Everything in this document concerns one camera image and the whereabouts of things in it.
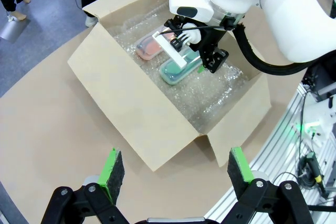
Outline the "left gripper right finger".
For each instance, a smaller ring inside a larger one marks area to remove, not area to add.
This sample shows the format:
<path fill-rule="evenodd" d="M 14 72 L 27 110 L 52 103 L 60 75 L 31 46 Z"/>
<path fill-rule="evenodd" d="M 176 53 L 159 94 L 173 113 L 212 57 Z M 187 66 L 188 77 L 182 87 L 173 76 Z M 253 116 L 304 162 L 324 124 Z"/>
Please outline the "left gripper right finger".
<path fill-rule="evenodd" d="M 255 178 L 240 147 L 230 150 L 227 172 L 237 202 L 222 223 L 251 223 L 257 212 L 267 213 L 272 223 L 313 223 L 299 185 Z"/>

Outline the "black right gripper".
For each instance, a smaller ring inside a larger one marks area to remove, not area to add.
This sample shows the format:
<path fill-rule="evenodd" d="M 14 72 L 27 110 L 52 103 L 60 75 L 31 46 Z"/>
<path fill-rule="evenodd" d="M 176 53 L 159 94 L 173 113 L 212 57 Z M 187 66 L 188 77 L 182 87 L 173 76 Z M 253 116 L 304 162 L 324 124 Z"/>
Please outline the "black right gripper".
<path fill-rule="evenodd" d="M 226 30 L 214 28 L 199 28 L 201 32 L 201 41 L 197 44 L 197 50 L 202 59 L 202 66 L 198 73 L 205 69 L 215 73 L 228 58 L 226 50 L 217 50 L 219 41 L 226 34 Z"/>

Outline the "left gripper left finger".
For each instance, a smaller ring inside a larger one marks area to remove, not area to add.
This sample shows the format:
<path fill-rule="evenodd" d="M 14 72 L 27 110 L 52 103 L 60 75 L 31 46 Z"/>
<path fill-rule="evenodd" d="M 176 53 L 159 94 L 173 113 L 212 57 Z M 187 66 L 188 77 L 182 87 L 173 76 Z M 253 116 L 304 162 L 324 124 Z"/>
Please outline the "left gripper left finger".
<path fill-rule="evenodd" d="M 122 154 L 113 148 L 98 176 L 88 177 L 77 190 L 54 190 L 41 223 L 84 223 L 96 217 L 100 223 L 125 223 L 117 199 L 125 175 Z"/>

